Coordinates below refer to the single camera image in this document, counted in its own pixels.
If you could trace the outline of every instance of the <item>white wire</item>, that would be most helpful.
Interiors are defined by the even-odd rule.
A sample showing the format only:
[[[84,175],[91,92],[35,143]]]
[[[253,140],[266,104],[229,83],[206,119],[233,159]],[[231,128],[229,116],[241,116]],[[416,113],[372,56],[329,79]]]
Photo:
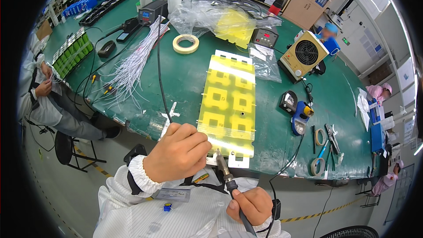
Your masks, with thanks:
[[[113,87],[116,90],[116,94],[112,98],[106,98],[105,96],[103,99],[104,101],[110,100],[103,104],[103,106],[109,105],[108,109],[118,105],[119,110],[120,106],[119,103],[124,102],[128,98],[132,98],[135,106],[142,110],[140,103],[135,98],[135,95],[138,95],[140,98],[144,99],[147,102],[150,102],[146,98],[140,95],[138,91],[136,91],[136,87],[139,86],[141,91],[141,74],[143,72],[144,66],[147,62],[148,57],[150,56],[150,52],[153,48],[154,43],[157,41],[158,38],[158,29],[160,25],[160,34],[163,35],[165,32],[169,30],[169,22],[166,24],[161,24],[159,22],[159,18],[151,24],[150,32],[148,35],[140,41],[140,43],[132,50],[135,50],[129,57],[125,59],[119,60],[117,64],[119,66],[116,67],[116,70],[108,75],[101,75],[102,77],[113,77],[112,80],[107,82],[105,86]]]

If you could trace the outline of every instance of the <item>hand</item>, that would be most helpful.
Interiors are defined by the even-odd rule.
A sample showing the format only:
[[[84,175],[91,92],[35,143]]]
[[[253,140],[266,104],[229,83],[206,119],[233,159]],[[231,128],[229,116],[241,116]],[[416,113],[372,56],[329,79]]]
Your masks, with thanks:
[[[35,88],[35,96],[45,97],[50,94],[52,90],[52,82],[51,80],[46,80],[42,82],[37,88]]]
[[[171,123],[156,147],[144,158],[145,173],[157,183],[195,175],[206,166],[206,155],[212,145],[207,140],[207,135],[191,124]]]
[[[237,222],[242,224],[239,217],[240,207],[253,226],[263,224],[272,215],[272,198],[261,187],[250,189],[244,193],[234,189],[232,195],[234,199],[230,201],[226,213]]]
[[[53,74],[52,69],[45,64],[45,62],[41,63],[41,71],[46,76],[47,80],[50,79],[50,76]]]

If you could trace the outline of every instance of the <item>id badge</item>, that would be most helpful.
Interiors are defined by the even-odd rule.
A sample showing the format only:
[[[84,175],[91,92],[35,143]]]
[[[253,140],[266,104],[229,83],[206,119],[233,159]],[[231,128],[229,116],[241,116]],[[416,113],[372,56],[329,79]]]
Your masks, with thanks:
[[[173,201],[188,202],[191,189],[162,188],[156,199],[170,199]]]

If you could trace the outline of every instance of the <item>seated worker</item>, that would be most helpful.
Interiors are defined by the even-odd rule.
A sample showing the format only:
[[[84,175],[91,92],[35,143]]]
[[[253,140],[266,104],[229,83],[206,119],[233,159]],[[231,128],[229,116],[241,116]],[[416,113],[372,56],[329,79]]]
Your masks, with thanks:
[[[392,87],[388,83],[384,83],[382,86],[371,85],[366,87],[366,89],[373,98],[379,101],[380,105],[382,105],[384,100],[390,98],[392,94]]]
[[[94,127],[87,116],[65,95],[66,91],[60,83],[52,82],[53,72],[45,64],[40,45],[32,32],[19,73],[17,119],[26,116],[66,135],[86,140],[117,137],[121,132],[119,126],[106,130]]]
[[[388,173],[387,175],[383,177],[377,176],[377,177],[371,177],[371,178],[363,178],[363,179],[357,180],[357,183],[359,185],[361,184],[367,185],[367,182],[370,181],[372,186],[371,195],[377,196],[395,184],[395,182],[398,179],[398,173],[401,171],[401,169],[403,169],[403,167],[404,167],[404,162],[402,160],[398,160],[398,162],[396,162],[394,166],[393,174]]]
[[[326,22],[325,27],[321,29],[319,34],[315,34],[316,38],[320,39],[322,43],[324,43],[329,37],[336,38],[338,34],[338,28],[335,24],[330,22]]]
[[[239,232],[231,237],[251,237],[239,217],[239,208],[256,232],[264,230],[257,236],[265,237],[272,221],[271,197],[256,187],[257,179],[239,177],[232,199],[215,172],[206,166],[211,149],[207,140],[207,135],[191,124],[171,123],[148,156],[135,156],[128,167],[119,167],[115,176],[106,180],[107,186],[98,191],[100,216],[93,237],[207,238],[230,231]],[[192,183],[205,174],[208,177],[196,186]],[[189,200],[177,202],[170,194],[169,199],[145,200],[162,188],[172,188],[185,197],[189,189]],[[164,211],[167,203],[172,204],[170,211]],[[269,237],[291,235],[275,220]]]

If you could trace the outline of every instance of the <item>green workbench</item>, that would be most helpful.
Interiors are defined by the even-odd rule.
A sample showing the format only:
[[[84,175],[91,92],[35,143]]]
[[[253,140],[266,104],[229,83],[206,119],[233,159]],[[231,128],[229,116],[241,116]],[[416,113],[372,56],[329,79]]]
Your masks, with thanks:
[[[98,27],[104,32],[111,31],[110,28],[123,23],[126,19],[135,17],[137,15],[135,7],[137,1],[126,0],[121,3],[101,18],[94,27]],[[65,24],[56,26],[44,51],[46,60],[51,61],[53,54],[65,41],[66,35],[75,33],[79,28],[78,22],[73,18],[67,19]],[[167,106],[170,110],[173,103],[176,102],[174,112],[179,113],[180,116],[174,116],[173,121],[190,123],[196,126],[202,100],[201,93],[204,91],[206,71],[209,67],[211,55],[214,55],[216,49],[243,56],[248,56],[248,54],[237,50],[234,44],[216,38],[211,32],[200,37],[200,45],[196,52],[188,55],[178,54],[173,50],[172,40],[179,34],[172,26],[170,28],[171,30],[164,34],[160,41],[161,78]],[[286,50],[286,46],[293,43],[293,38],[299,31],[299,27],[289,21],[284,21],[278,27],[280,36],[276,48],[282,51]],[[134,48],[148,32],[149,28],[142,28],[127,49]],[[95,28],[88,29],[87,33],[93,44],[104,35]],[[115,40],[119,34],[120,32],[117,32],[100,41],[96,50],[98,51],[107,41]],[[125,45],[117,43],[117,48],[110,57],[122,50]],[[126,50],[120,55],[120,58],[125,58],[132,52],[132,50]],[[275,52],[275,54],[277,59],[280,58],[280,53]],[[83,78],[89,74],[93,57],[92,52],[68,75],[66,81],[73,91],[76,91]],[[105,61],[107,59],[100,59],[95,55],[94,69]],[[101,81],[95,81],[91,93],[86,93],[91,101],[103,95],[104,89],[102,89],[102,86],[104,83],[102,81],[110,80],[110,77],[104,76],[115,70],[118,61],[119,57],[116,57],[99,70],[99,73],[103,75],[100,78]],[[355,103],[346,79],[351,84],[356,98],[359,93],[357,87],[364,90],[365,88],[340,58],[334,59],[334,57],[328,56],[325,58],[325,63],[327,68],[324,75],[313,74],[307,77],[307,83],[313,84],[312,95],[315,114],[307,123],[307,132],[304,135],[296,161],[284,174],[290,177],[324,178],[323,175],[313,177],[310,172],[311,161],[318,156],[322,149],[322,146],[317,146],[316,154],[313,154],[313,134],[310,127],[315,125],[316,128],[325,130],[327,123],[335,124],[335,130],[339,132],[336,138],[341,152],[344,153],[343,160],[336,167],[336,171],[333,172],[331,167],[329,168],[327,178],[354,179],[367,177],[367,167],[372,166],[371,146],[367,143],[367,141],[370,141],[370,131],[366,132],[360,112],[355,117]],[[297,94],[299,100],[307,101],[304,85],[301,83],[294,85],[288,80],[284,72],[281,71],[280,73],[281,84],[256,78],[256,140],[253,142],[254,157],[250,159],[249,170],[251,171],[276,174],[282,165],[286,165],[290,161],[301,139],[301,137],[295,136],[291,130],[291,116],[281,110],[278,105],[282,93],[289,89]],[[165,109],[157,77],[157,48],[151,51],[141,75],[141,81],[143,91],[140,88],[137,91],[150,101],[147,102],[142,98],[138,100],[142,111],[136,108],[132,99],[121,103],[119,107],[116,105],[109,109],[108,105],[103,105],[106,102],[99,99],[92,107],[110,119],[126,125],[130,131],[157,141],[166,122],[166,118],[162,115],[165,113]],[[85,83],[77,90],[79,95],[82,95],[84,85]],[[323,155],[325,160],[328,153],[329,151],[326,151]]]

